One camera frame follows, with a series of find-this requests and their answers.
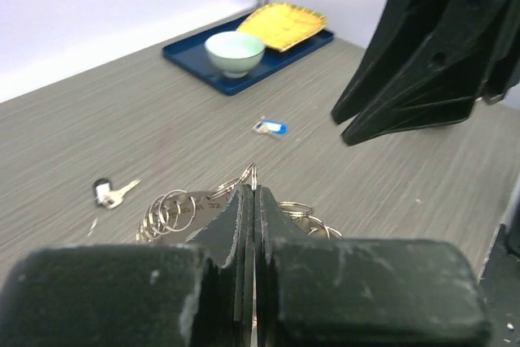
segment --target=bowl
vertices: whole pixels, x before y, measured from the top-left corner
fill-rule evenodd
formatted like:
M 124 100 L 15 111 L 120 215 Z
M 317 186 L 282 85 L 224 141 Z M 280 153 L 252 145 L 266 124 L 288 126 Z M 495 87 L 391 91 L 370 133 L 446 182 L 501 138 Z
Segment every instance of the bowl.
M 224 76 L 244 77 L 262 60 L 266 46 L 253 34 L 223 32 L 208 38 L 204 44 L 210 61 Z

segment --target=white wall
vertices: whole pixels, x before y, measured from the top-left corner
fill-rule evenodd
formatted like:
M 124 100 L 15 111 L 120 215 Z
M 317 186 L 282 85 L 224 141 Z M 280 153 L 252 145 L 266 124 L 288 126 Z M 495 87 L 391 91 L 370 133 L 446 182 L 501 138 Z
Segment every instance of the white wall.
M 0 102 L 220 20 L 256 0 L 0 0 Z
M 507 98 L 502 101 L 506 106 L 520 109 L 520 85 L 509 90 Z

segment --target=silver key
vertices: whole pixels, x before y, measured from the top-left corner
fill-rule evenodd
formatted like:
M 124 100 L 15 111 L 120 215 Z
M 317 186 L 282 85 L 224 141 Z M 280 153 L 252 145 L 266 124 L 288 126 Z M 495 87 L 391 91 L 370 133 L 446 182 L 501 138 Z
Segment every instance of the silver key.
M 140 182 L 140 180 L 133 180 L 132 182 L 130 182 L 129 184 L 127 184 L 119 190 L 113 190 L 102 195 L 101 204 L 103 204 L 104 207 L 107 209 L 116 208 L 117 206 L 123 203 L 124 196 L 126 195 L 126 193 L 128 193 L 131 189 L 136 187 Z
M 267 126 L 267 124 L 265 124 L 264 122 L 262 121 L 259 121 L 257 122 L 254 126 L 253 126 L 253 132 L 255 133 L 258 133 L 258 134 L 267 134 L 273 138 L 275 138 L 276 140 L 279 140 L 280 137 L 276 134 L 276 133 L 273 133 L 269 127 Z

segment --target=metal keyring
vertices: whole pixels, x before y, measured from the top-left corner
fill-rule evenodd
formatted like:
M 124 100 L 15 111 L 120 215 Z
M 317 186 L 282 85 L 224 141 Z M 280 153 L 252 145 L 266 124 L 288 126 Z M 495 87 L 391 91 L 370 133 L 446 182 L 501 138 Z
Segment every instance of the metal keyring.
M 173 194 L 175 192 L 181 193 L 181 194 L 186 194 L 187 193 L 184 190 L 174 190 L 174 191 L 168 193 L 166 196 L 164 196 L 161 199 L 160 203 L 159 203 L 159 219 L 161 219 L 161 214 L 162 214 L 161 210 L 164 209 L 164 201 L 167 200 L 167 199 L 170 199 L 171 197 L 168 197 L 168 195 Z M 165 229 L 167 229 L 170 232 L 182 232 L 183 230 L 185 230 L 186 228 L 188 228 L 192 224 L 193 219 L 195 219 L 195 215 L 197 214 L 197 210 L 196 210 L 197 206 L 195 205 L 195 198 L 194 197 L 189 197 L 189 200 L 192 203 L 193 212 L 192 212 L 192 216 L 190 217 L 188 223 L 186 225 L 184 225 L 183 228 L 176 229 L 177 223 L 179 222 L 179 216 L 180 216 L 180 203 L 178 201 L 174 201 L 175 205 L 177 206 L 177 210 L 178 210 L 178 213 L 175 216 L 175 223 L 173 224 L 173 227 L 170 227 L 169 224 L 166 222 L 166 224 L 164 225 Z
M 251 178 L 251 188 L 254 191 L 257 189 L 258 185 L 258 169 L 254 163 L 248 165 L 238 178 L 222 183 L 213 193 L 205 197 L 210 200 L 222 197 L 231 193 L 236 186 L 245 183 L 249 178 Z M 173 201 L 176 208 L 176 210 L 173 210 L 173 212 L 175 212 L 175 222 L 173 224 L 171 223 L 171 220 L 173 219 L 173 216 L 171 215 L 172 212 L 165 207 L 166 201 L 186 194 L 189 193 L 177 189 L 157 197 L 152 205 L 150 205 L 146 210 L 145 217 L 141 221 L 137 231 L 136 239 L 138 241 L 152 242 L 170 232 L 182 232 L 189 228 L 197 216 L 197 205 L 194 197 L 188 197 L 188 200 L 192 203 L 193 211 L 189 221 L 182 228 L 177 229 L 176 227 L 181 215 L 180 205 L 183 204 L 185 200 L 180 201 L 179 199 L 176 199 Z M 341 238 L 341 233 L 334 228 L 328 227 L 321 219 L 313 216 L 313 207 L 299 202 L 278 202 L 278 205 L 282 213 L 288 216 L 291 221 L 306 232 L 308 236 L 313 236 L 317 232 L 322 231 L 326 233 L 327 238 L 329 239 L 333 237 Z
M 288 215 L 292 220 L 308 219 L 314 213 L 313 207 L 299 202 L 282 201 L 278 202 L 278 206 L 284 214 Z
M 177 226 L 177 223 L 179 222 L 179 216 L 180 216 L 180 204 L 177 201 L 174 201 L 174 205 L 177 208 L 177 213 L 175 214 L 175 222 L 173 223 L 173 227 L 170 227 L 170 213 L 169 211 L 164 207 L 164 201 L 170 200 L 176 196 L 187 194 L 184 190 L 173 190 L 169 193 L 162 195 L 161 197 L 157 198 L 155 201 L 157 202 L 157 214 L 159 217 L 159 221 L 163 225 L 163 227 L 168 230 L 169 232 L 174 232 L 172 230 Z

